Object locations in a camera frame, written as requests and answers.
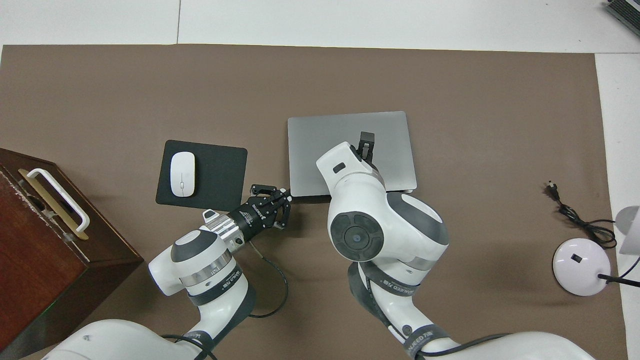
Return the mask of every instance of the drawer handle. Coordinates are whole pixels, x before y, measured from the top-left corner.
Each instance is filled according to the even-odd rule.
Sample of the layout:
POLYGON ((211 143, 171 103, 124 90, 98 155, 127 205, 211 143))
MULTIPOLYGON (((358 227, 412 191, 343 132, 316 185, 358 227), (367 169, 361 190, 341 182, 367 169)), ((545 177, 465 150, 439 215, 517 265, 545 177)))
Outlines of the drawer handle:
POLYGON ((51 184, 51 186, 53 186, 53 188, 58 192, 58 194, 60 194, 60 196, 62 196, 62 198, 65 199, 67 204, 69 204, 69 206, 71 206, 71 208, 78 215, 80 215, 80 219, 82 219, 82 222, 80 223, 80 226, 78 226, 76 231, 79 233, 83 232, 89 226, 89 216, 84 212, 84 210, 82 210, 80 205, 78 205, 78 203, 71 198, 71 196, 65 191, 65 189, 63 189, 62 186, 60 186, 59 182, 55 180, 48 171, 44 170, 43 168, 35 168, 29 171, 29 173, 27 174, 27 177, 34 178, 38 174, 41 174, 42 176, 44 176, 44 178, 49 182, 49 184, 51 184))

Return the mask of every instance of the brown table mat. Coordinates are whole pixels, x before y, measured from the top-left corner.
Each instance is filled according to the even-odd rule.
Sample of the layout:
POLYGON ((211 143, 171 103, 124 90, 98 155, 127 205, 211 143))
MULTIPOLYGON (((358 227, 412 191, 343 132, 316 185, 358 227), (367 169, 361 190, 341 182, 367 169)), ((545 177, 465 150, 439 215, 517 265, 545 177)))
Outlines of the brown table mat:
MULTIPOLYGON (((626 359, 618 285, 576 297, 551 268, 556 247, 583 233, 554 213, 546 180, 584 218, 611 215, 592 54, 49 45, 5 46, 0 67, 1 146, 56 162, 147 261, 200 225, 199 210, 154 201, 167 139, 245 147, 245 189, 287 186, 289 117, 392 110, 408 117, 413 194, 451 235, 417 307, 456 341, 547 331, 626 359)), ((220 359, 406 356, 351 298, 327 209, 297 204, 289 229, 256 239, 291 296, 276 316, 234 329, 220 359)), ((277 305, 277 275, 250 249, 237 257, 256 312, 277 305)), ((161 295, 141 267, 88 321, 101 318, 179 333, 198 311, 184 293, 161 295)))

